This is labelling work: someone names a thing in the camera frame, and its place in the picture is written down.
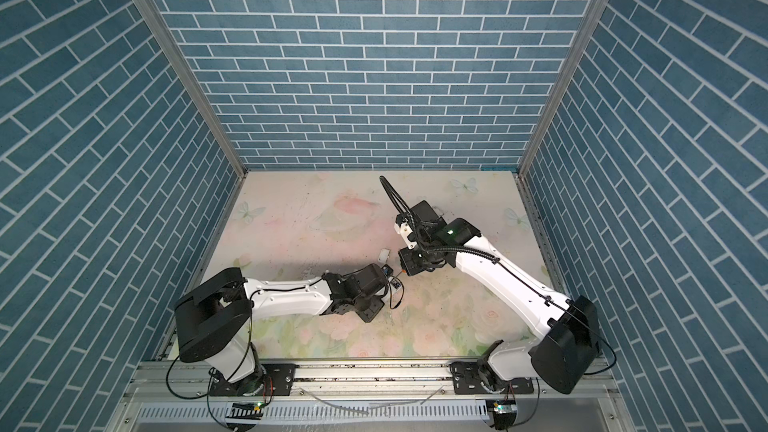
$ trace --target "wall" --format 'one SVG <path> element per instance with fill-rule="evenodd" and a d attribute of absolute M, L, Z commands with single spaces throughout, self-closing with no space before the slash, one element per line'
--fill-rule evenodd
<path fill-rule="evenodd" d="M 588 0 L 156 0 L 249 168 L 517 165 Z"/>
<path fill-rule="evenodd" d="M 536 155 L 638 427 L 768 430 L 766 102 L 768 0 L 610 0 Z"/>
<path fill-rule="evenodd" d="M 233 173 L 130 0 L 0 24 L 0 430 L 103 427 Z"/>

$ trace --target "small white object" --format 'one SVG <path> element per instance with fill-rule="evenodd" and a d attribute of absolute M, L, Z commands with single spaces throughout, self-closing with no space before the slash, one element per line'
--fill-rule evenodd
<path fill-rule="evenodd" d="M 386 264 L 387 259 L 389 259 L 389 249 L 383 248 L 381 252 L 379 252 L 379 264 Z"/>

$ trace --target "floral pattern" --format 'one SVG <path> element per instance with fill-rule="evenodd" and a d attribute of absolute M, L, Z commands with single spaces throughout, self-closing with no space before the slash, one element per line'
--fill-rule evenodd
<path fill-rule="evenodd" d="M 297 280 L 325 269 L 350 272 L 375 262 L 382 248 L 399 270 L 402 240 L 394 209 L 375 172 L 249 174 L 206 277 L 240 267 L 247 277 Z M 538 280 L 548 271 L 514 178 L 499 172 L 390 172 L 409 204 L 426 199 L 447 222 L 464 217 L 502 253 Z M 251 208 L 250 203 L 261 207 Z M 506 304 L 469 275 L 446 266 L 398 278 L 400 306 L 389 303 L 369 324 L 357 314 L 286 315 L 256 320 L 252 339 L 262 358 L 461 357 L 482 354 L 499 339 L 533 334 Z M 399 299 L 396 292 L 394 302 Z M 247 326 L 240 331 L 247 335 Z"/>

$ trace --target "brick wall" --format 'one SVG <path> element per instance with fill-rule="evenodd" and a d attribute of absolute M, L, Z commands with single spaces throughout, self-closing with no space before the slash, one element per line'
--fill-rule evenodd
<path fill-rule="evenodd" d="M 0 0 L 0 98 L 0 430 L 103 427 L 232 169 L 130 0 Z"/>
<path fill-rule="evenodd" d="M 511 168 L 589 0 L 156 0 L 249 168 Z"/>
<path fill-rule="evenodd" d="M 610 0 L 531 170 L 639 430 L 768 430 L 768 0 Z"/>

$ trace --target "metal beam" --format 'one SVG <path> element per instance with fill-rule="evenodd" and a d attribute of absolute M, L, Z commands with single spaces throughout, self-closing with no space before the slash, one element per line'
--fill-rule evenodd
<path fill-rule="evenodd" d="M 173 34 L 170 33 L 168 25 L 166 25 L 165 20 L 163 20 L 158 5 L 154 0 L 132 1 L 144 18 L 144 22 L 147 24 L 147 27 L 149 27 L 155 40 L 160 45 L 160 49 L 168 59 L 170 66 L 174 68 L 176 75 L 179 77 L 179 81 L 181 81 L 181 85 L 183 85 L 187 93 L 189 93 L 192 102 L 194 102 L 197 107 L 197 111 L 203 117 L 206 124 L 208 124 L 211 133 L 214 134 L 214 138 L 216 139 L 216 142 L 218 142 L 219 147 L 224 150 L 224 154 L 230 161 L 235 173 L 240 178 L 245 177 L 246 168 L 243 161 L 240 160 L 240 156 L 237 154 L 232 142 L 229 137 L 226 136 L 226 132 L 221 126 L 221 122 L 219 122 L 218 117 L 216 117 L 214 108 L 208 101 L 203 88 L 200 87 L 197 77 L 192 73 L 192 69 L 184 58 L 184 54 L 176 43 Z"/>
<path fill-rule="evenodd" d="M 536 152 L 538 152 L 538 148 L 542 145 L 544 135 L 547 133 L 547 129 L 554 119 L 554 114 L 557 113 L 558 107 L 560 107 L 565 91 L 571 83 L 571 79 L 573 79 L 576 67 L 581 61 L 581 57 L 587 49 L 587 45 L 589 45 L 589 40 L 592 37 L 592 34 L 595 29 L 598 28 L 598 22 L 600 21 L 600 17 L 603 15 L 607 4 L 608 0 L 590 1 L 587 11 L 584 13 L 584 18 L 579 25 L 574 42 L 568 50 L 568 55 L 563 61 L 558 78 L 554 82 L 552 91 L 549 93 L 549 97 L 544 104 L 542 116 L 539 117 L 536 127 L 531 134 L 531 139 L 528 141 L 528 147 L 525 148 L 523 157 L 520 159 L 520 164 L 518 166 L 518 174 L 520 176 L 525 177 L 525 175 L 528 174 L 528 170 L 533 164 L 533 159 L 536 157 Z"/>

